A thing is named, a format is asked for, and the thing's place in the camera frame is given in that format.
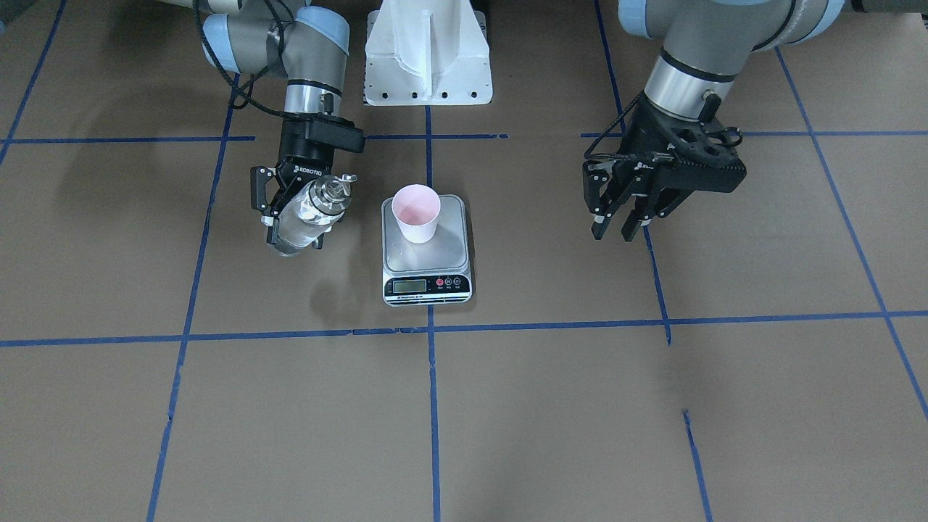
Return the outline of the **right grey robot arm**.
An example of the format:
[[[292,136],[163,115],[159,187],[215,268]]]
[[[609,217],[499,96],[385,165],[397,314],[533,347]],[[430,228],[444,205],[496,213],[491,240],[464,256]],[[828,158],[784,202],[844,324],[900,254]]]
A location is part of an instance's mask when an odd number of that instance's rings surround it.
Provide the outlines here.
[[[251,169],[251,206],[282,257],[323,238],[352,201],[351,174],[334,175],[337,151],[360,153],[365,135],[339,115],[350,27],[309,1],[185,1],[212,66],[249,104],[281,120],[272,166]]]

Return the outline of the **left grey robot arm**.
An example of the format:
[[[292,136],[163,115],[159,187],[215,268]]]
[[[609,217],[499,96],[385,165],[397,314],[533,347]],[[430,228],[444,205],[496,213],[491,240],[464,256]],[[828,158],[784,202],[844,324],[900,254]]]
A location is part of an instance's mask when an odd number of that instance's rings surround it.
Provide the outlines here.
[[[618,17],[633,36],[660,41],[642,91],[613,121],[623,126],[615,152],[591,145],[582,165],[584,202],[600,240],[633,201],[624,240],[665,218],[692,193],[730,193],[747,169],[738,128],[717,112],[749,56],[824,32],[842,1],[621,1]]]

